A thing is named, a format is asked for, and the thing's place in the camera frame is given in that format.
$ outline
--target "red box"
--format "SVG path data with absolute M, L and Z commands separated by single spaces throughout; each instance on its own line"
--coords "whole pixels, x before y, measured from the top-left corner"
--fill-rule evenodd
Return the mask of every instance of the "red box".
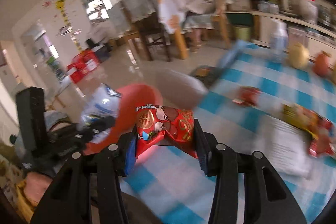
M 94 70 L 99 65 L 99 60 L 92 50 L 85 50 L 82 56 L 88 71 Z
M 72 63 L 68 65 L 67 74 L 71 77 L 72 81 L 76 84 L 83 79 L 84 74 L 76 67 L 76 64 Z

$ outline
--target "metal screw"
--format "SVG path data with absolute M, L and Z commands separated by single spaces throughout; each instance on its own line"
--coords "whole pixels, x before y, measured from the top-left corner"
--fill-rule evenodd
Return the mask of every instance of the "metal screw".
M 261 159 L 263 157 L 263 154 L 259 151 L 254 152 L 253 154 L 257 159 Z
M 218 144 L 216 145 L 216 149 L 217 149 L 217 150 L 223 151 L 223 150 L 225 150 L 225 148 L 226 148 L 226 146 L 225 146 L 225 144 L 223 144 L 223 143 L 218 143 Z
M 80 158 L 80 156 L 81 156 L 80 152 L 75 152 L 75 153 L 72 154 L 73 159 L 78 159 L 78 158 Z
M 116 145 L 115 143 L 109 145 L 109 150 L 110 151 L 116 151 L 117 149 L 118 149 L 118 145 Z

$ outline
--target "food container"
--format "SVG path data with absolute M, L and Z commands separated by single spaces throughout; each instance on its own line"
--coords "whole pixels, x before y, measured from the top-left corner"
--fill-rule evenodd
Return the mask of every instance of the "food container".
M 300 13 L 308 23 L 316 24 L 318 18 L 318 8 L 315 0 L 300 0 Z
M 331 16 L 329 8 L 320 5 L 318 21 L 326 26 L 330 26 Z
M 269 4 L 269 12 L 272 14 L 278 14 L 279 13 L 279 5 L 278 4 Z
M 293 7 L 292 7 L 292 0 L 281 0 L 281 10 L 292 13 Z
M 307 32 L 300 27 L 288 27 L 288 46 L 293 45 L 295 43 L 300 43 L 307 47 Z
M 283 50 L 288 44 L 288 33 L 286 30 L 286 23 L 279 19 L 271 19 L 271 33 L 269 36 L 270 48 L 272 52 L 272 59 L 281 62 L 283 57 Z
M 264 13 L 269 13 L 269 3 L 264 0 L 260 0 L 258 3 L 258 10 Z
M 331 26 L 336 28 L 336 9 L 331 10 Z
M 329 37 L 324 37 L 324 41 L 328 44 L 332 44 L 332 45 L 334 44 L 334 41 Z

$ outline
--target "person's legs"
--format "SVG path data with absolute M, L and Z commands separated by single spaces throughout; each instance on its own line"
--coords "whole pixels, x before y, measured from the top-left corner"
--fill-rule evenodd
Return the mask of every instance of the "person's legs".
M 202 29 L 193 29 L 193 35 L 192 35 L 192 46 L 191 46 L 191 51 L 192 52 L 197 52 L 199 49 L 199 45 L 201 44 L 201 33 Z
M 202 29 L 202 40 L 209 41 L 208 29 Z

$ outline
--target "checkered tablecloth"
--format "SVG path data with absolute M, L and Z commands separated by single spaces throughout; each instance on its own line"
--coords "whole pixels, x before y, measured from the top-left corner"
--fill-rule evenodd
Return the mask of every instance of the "checkered tablecloth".
M 336 87 L 311 72 L 271 61 L 270 50 L 249 44 L 231 68 L 194 110 L 206 132 L 236 152 L 250 154 L 259 120 L 279 117 L 283 103 L 297 103 L 336 122 Z M 241 85 L 258 87 L 258 108 L 232 103 Z M 321 212 L 336 188 L 336 161 L 313 159 L 307 178 L 280 174 L 299 203 L 308 222 Z M 163 223 L 208 223 L 215 189 L 198 161 L 175 147 L 153 146 L 140 155 L 135 170 L 122 183 L 122 190 L 140 200 Z M 243 223 L 243 177 L 239 176 L 237 223 Z

